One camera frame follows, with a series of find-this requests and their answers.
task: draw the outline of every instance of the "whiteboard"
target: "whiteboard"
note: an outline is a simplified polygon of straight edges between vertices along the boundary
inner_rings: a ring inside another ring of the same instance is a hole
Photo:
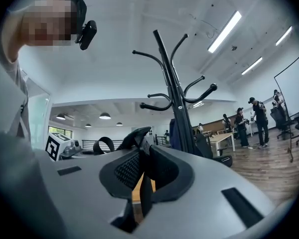
[[[299,58],[275,76],[288,108],[289,116],[299,112]]]

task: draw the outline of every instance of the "black cap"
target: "black cap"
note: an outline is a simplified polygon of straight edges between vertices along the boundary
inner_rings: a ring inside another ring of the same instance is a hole
[[[82,32],[82,26],[85,21],[86,15],[86,4],[83,0],[70,0],[76,5],[76,31],[77,34]]]

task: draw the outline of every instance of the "black coat rack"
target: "black coat rack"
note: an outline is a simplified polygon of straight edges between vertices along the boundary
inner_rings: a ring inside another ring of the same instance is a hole
[[[206,90],[199,98],[197,99],[187,99],[186,94],[188,90],[194,86],[196,83],[200,82],[201,80],[204,80],[205,77],[201,76],[197,80],[190,83],[185,90],[181,88],[180,81],[177,75],[177,72],[174,67],[173,58],[175,55],[175,52],[179,48],[179,46],[183,43],[183,41],[188,37],[188,34],[185,34],[182,39],[178,42],[178,44],[175,46],[170,59],[168,59],[168,55],[166,52],[166,49],[164,47],[163,41],[160,37],[160,34],[158,30],[155,30],[154,32],[155,39],[158,44],[159,52],[161,55],[161,61],[147,53],[142,53],[133,50],[133,54],[142,55],[145,57],[149,57],[153,60],[155,60],[161,67],[164,75],[164,79],[167,85],[167,91],[168,95],[163,93],[157,93],[153,95],[148,95],[148,98],[151,97],[165,97],[168,100],[168,105],[166,107],[156,107],[156,106],[150,106],[145,103],[141,103],[140,107],[142,109],[150,109],[154,111],[165,111],[168,108],[172,106],[174,111],[175,120],[177,121],[178,126],[178,132],[179,132],[179,138],[180,138],[180,145],[182,148],[182,151],[194,154],[194,138],[193,138],[193,132],[190,125],[190,120],[187,112],[186,102],[190,104],[197,103],[204,98],[206,98],[210,93],[215,91],[217,89],[216,84],[211,84],[209,89]]]

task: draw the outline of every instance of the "window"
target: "window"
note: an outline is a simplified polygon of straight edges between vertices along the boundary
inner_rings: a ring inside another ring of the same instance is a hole
[[[65,135],[68,138],[72,138],[72,131],[71,130],[65,130],[58,127],[52,127],[49,126],[49,133],[61,133]]]

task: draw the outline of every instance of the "gray shirt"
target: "gray shirt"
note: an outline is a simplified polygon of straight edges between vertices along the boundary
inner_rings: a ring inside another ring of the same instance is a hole
[[[13,22],[9,22],[4,27],[0,28],[0,64],[5,72],[10,76],[12,81],[21,89],[25,94],[23,102],[20,103],[20,109],[14,116],[12,124],[9,130],[6,132],[10,135],[19,136],[23,138],[28,138],[31,140],[30,127],[29,127],[29,118],[28,118],[28,92],[26,88],[25,81],[21,75],[19,61],[16,60],[13,63],[9,61],[5,52],[4,52],[4,39],[2,38],[5,35],[6,31],[9,31],[9,27],[14,26]],[[14,93],[10,93],[9,96],[3,98],[13,99]]]

